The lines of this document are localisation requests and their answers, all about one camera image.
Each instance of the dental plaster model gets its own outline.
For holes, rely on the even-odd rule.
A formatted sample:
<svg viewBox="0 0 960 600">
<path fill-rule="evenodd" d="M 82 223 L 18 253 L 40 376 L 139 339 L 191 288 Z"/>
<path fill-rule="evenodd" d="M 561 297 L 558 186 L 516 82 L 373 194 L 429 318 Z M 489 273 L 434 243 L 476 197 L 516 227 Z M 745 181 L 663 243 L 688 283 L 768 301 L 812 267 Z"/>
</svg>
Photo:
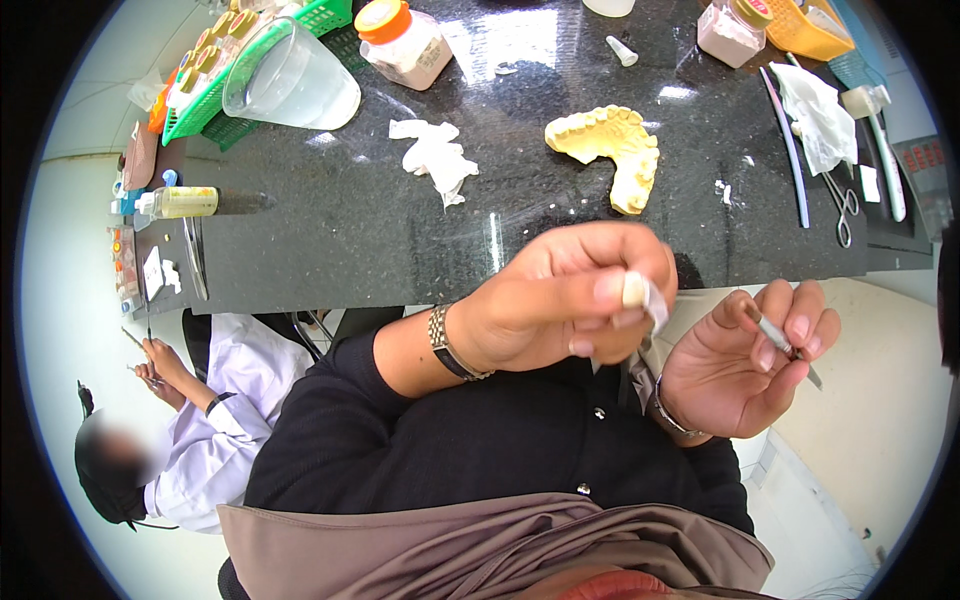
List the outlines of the dental plaster model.
<svg viewBox="0 0 960 600">
<path fill-rule="evenodd" d="M 657 137 L 643 129 L 635 110 L 617 105 L 577 112 L 551 121 L 546 145 L 587 164 L 609 156 L 616 164 L 610 202 L 623 214 L 638 215 L 647 205 L 657 171 Z"/>
</svg>

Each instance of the paper card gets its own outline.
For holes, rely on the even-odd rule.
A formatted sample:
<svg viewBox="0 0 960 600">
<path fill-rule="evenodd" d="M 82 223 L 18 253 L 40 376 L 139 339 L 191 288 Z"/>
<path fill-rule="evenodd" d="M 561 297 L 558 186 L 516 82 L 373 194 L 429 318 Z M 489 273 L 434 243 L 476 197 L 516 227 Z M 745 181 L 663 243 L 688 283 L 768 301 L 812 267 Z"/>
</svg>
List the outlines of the paper card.
<svg viewBox="0 0 960 600">
<path fill-rule="evenodd" d="M 160 266 L 160 250 L 154 246 L 143 263 L 143 286 L 147 289 L 147 300 L 153 300 L 163 287 L 163 268 Z"/>
</svg>

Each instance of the surgical scissors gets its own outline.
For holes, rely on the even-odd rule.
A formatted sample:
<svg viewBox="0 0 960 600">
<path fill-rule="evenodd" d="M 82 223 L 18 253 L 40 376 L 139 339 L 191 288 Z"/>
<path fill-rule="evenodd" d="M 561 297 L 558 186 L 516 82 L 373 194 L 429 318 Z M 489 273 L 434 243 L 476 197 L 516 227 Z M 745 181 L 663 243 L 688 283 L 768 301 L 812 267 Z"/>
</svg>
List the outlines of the surgical scissors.
<svg viewBox="0 0 960 600">
<path fill-rule="evenodd" d="M 840 218 L 837 220 L 837 241 L 844 248 L 849 248 L 853 241 L 853 234 L 850 231 L 850 222 L 847 221 L 847 213 L 850 212 L 851 216 L 860 214 L 860 201 L 856 197 L 856 192 L 850 188 L 846 193 L 841 193 L 840 186 L 833 180 L 830 173 L 824 173 L 823 176 L 833 203 L 840 211 Z"/>
</svg>

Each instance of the person's hand holding tool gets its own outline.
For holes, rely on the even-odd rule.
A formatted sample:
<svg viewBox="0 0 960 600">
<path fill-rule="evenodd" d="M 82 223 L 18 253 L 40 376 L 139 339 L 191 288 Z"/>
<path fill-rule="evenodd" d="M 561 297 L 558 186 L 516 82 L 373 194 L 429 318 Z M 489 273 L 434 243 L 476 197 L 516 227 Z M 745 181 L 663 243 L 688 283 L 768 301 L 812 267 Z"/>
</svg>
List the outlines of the person's hand holding tool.
<svg viewBox="0 0 960 600">
<path fill-rule="evenodd" d="M 165 380 L 158 379 L 155 370 L 150 364 L 137 365 L 133 369 L 133 372 L 136 373 L 137 377 L 143 379 L 143 382 L 147 384 L 147 388 L 154 393 L 154 396 L 169 404 L 175 411 L 179 411 L 180 408 L 183 407 L 183 403 L 186 402 L 186 396 L 181 394 L 177 388 Z"/>
<path fill-rule="evenodd" d="M 177 384 L 184 377 L 192 377 L 190 371 L 186 369 L 180 357 L 173 348 L 167 346 L 159 339 L 144 339 L 143 349 L 147 352 L 152 363 L 151 371 L 156 375 L 150 375 Z"/>
<path fill-rule="evenodd" d="M 750 438 L 793 402 L 809 363 L 840 335 L 840 316 L 824 308 L 816 281 L 794 290 L 778 279 L 755 298 L 735 290 L 674 346 L 663 365 L 660 399 L 680 425 L 727 438 Z M 791 361 L 749 312 L 758 309 L 781 328 L 804 360 Z"/>
<path fill-rule="evenodd" d="M 662 293 L 665 318 L 677 271 L 672 251 L 648 227 L 605 221 L 551 229 L 450 307 L 447 336 L 481 371 L 529 371 L 570 355 L 615 364 L 653 325 L 640 307 L 647 281 Z"/>
</svg>

